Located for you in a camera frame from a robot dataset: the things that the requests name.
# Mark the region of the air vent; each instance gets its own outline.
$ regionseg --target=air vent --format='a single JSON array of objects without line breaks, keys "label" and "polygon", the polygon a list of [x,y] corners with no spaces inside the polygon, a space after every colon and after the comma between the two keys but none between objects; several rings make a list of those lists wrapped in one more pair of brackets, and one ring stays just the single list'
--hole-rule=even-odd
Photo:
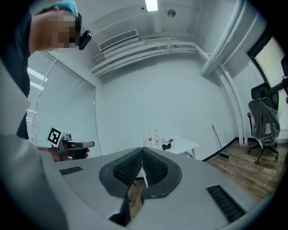
[{"label": "air vent", "polygon": [[245,214],[239,205],[236,204],[236,202],[220,185],[208,187],[207,191],[230,223],[234,222]]},{"label": "air vent", "polygon": [[75,172],[78,172],[78,171],[81,171],[81,170],[83,170],[81,167],[76,166],[76,167],[73,167],[73,168],[61,169],[59,171],[64,176],[64,175],[67,175],[67,174],[70,174],[70,173],[73,173],[73,172],[75,173]]},{"label": "air vent", "polygon": [[134,38],[137,36],[138,36],[137,30],[127,31],[125,33],[119,34],[115,37],[112,37],[112,38],[104,41],[103,43],[101,43],[99,45],[99,49],[100,49],[100,51],[103,51],[103,50],[107,49],[108,47],[115,45],[121,41],[125,41],[127,39]]}]

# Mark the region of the wooden floor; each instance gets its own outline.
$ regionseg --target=wooden floor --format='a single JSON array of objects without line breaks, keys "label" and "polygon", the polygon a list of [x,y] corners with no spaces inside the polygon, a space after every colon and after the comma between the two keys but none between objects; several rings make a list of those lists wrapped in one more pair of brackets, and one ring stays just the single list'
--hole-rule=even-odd
[{"label": "wooden floor", "polygon": [[[259,202],[267,195],[273,193],[281,181],[285,170],[284,161],[288,153],[288,145],[278,145],[279,159],[275,154],[265,150],[259,164],[254,164],[260,154],[260,149],[247,150],[257,142],[249,142],[248,147],[240,147],[235,141],[224,152],[229,154],[229,159],[216,156],[208,164],[223,172],[248,191]],[[141,208],[140,193],[146,189],[144,181],[135,181],[129,190],[130,214],[133,218]]]}]

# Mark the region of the bottle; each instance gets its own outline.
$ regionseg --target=bottle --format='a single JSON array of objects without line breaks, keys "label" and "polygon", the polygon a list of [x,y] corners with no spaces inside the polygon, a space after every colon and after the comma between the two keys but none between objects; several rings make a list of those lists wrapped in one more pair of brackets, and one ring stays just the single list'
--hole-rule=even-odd
[{"label": "bottle", "polygon": [[154,142],[156,146],[160,145],[160,136],[158,134],[158,130],[154,131]]},{"label": "bottle", "polygon": [[148,134],[148,144],[149,144],[149,147],[153,146],[152,137],[150,134]]}]

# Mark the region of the black vent grille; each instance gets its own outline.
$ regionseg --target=black vent grille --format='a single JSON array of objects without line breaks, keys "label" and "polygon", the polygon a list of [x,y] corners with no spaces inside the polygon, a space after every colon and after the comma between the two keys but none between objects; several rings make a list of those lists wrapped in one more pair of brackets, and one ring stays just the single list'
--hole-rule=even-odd
[{"label": "black vent grille", "polygon": [[109,46],[112,46],[116,43],[127,40],[129,38],[137,37],[137,36],[138,36],[137,30],[128,31],[128,32],[125,32],[123,34],[117,35],[117,36],[101,43],[99,45],[100,51],[103,51],[104,49],[106,49]]},{"label": "black vent grille", "polygon": [[117,165],[113,169],[113,175],[128,188],[131,187],[142,167],[141,151]]},{"label": "black vent grille", "polygon": [[166,164],[145,151],[143,152],[143,168],[149,186],[160,182],[168,172]]},{"label": "black vent grille", "polygon": [[220,185],[208,187],[207,191],[230,223],[234,222],[245,214],[239,205],[237,205],[237,203]]},{"label": "black vent grille", "polygon": [[64,175],[67,175],[67,174],[70,174],[70,173],[75,173],[75,172],[78,172],[78,171],[81,171],[83,170],[80,166],[76,166],[76,167],[73,167],[73,168],[66,168],[66,169],[61,169],[60,170],[60,173],[64,176]]}]

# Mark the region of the white table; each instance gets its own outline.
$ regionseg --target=white table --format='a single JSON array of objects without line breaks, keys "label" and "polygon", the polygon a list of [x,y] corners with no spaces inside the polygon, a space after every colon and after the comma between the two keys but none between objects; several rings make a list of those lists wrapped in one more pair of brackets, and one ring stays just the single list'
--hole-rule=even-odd
[{"label": "white table", "polygon": [[[174,154],[183,154],[185,157],[189,156],[190,158],[196,158],[195,156],[195,148],[199,146],[199,144],[196,144],[194,142],[188,141],[184,138],[175,138],[173,142],[171,142],[171,148],[167,149],[165,151],[167,152],[171,152]],[[155,149],[162,149],[162,144],[158,145],[158,146],[152,146],[151,148],[155,148]],[[146,180],[146,175],[145,175],[145,171],[143,170],[143,168],[141,168],[141,171],[139,172],[137,177],[143,177],[145,180],[145,184],[148,187],[148,183]]]}]

